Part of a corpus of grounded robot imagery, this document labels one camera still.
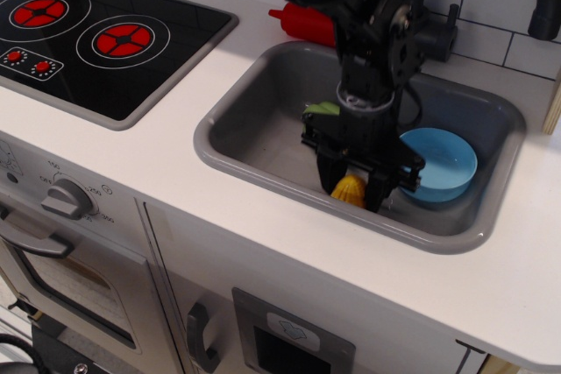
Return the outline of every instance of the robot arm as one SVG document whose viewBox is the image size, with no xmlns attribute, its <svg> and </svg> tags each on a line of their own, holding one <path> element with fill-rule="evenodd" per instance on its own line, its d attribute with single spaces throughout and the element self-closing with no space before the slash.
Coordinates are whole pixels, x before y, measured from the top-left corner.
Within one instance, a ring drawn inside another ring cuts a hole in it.
<svg viewBox="0 0 561 374">
<path fill-rule="evenodd" d="M 424 167 L 423 158 L 397 134 L 403 89 L 423 61 L 409 30 L 410 1 L 288 1 L 332 19 L 343 68 L 337 88 L 340 115 L 304 115 L 302 141 L 316 148 L 320 179 L 328 193 L 349 164 L 368 171 L 366 206 L 377 211 L 395 187 L 417 189 Z"/>
</svg>

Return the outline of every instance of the black stovetop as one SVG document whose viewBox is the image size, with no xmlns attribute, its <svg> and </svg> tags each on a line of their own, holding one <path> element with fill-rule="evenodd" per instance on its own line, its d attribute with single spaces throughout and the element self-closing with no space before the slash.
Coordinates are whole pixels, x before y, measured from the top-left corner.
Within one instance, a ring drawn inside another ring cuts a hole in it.
<svg viewBox="0 0 561 374">
<path fill-rule="evenodd" d="M 0 0 L 0 76 L 97 123 L 138 120 L 236 22 L 181 0 Z"/>
</svg>

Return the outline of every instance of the black faucet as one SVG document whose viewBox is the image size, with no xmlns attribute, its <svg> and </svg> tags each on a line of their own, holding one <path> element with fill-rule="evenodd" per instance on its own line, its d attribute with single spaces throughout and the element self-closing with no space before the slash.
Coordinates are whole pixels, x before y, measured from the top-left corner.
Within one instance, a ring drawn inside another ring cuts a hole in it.
<svg viewBox="0 0 561 374">
<path fill-rule="evenodd" d="M 424 0 L 413 0 L 415 17 L 415 40 L 421 50 L 432 59 L 447 61 L 456 38 L 458 28 L 456 18 L 459 7 L 451 5 L 448 22 L 430 21 L 430 11 L 424 7 Z M 554 39 L 561 27 L 561 0 L 537 0 L 536 9 L 529 24 L 528 34 L 535 39 Z"/>
</svg>

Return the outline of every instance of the blue bowl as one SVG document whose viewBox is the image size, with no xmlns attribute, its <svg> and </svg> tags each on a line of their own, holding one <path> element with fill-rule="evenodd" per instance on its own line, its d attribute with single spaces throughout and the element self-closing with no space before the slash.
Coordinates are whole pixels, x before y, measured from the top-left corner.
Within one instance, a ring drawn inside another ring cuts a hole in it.
<svg viewBox="0 0 561 374">
<path fill-rule="evenodd" d="M 416 192 L 402 189 L 419 201 L 441 203 L 460 196 L 477 170 L 477 155 L 458 135 L 441 129 L 421 128 L 401 135 L 401 140 L 425 161 L 421 186 Z"/>
</svg>

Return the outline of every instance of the toy kitchen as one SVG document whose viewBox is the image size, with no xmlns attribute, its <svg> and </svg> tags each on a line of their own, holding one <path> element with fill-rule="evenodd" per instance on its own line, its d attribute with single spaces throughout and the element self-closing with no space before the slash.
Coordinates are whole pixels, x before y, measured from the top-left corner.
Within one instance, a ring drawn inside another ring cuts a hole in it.
<svg viewBox="0 0 561 374">
<path fill-rule="evenodd" d="M 0 0 L 0 275 L 47 369 L 21 372 L 561 372 L 555 77 L 451 56 L 453 7 L 288 1 L 336 48 L 256 0 Z M 558 44 L 559 5 L 525 37 Z M 423 128 L 474 151 L 453 197 L 415 196 Z"/>
</svg>

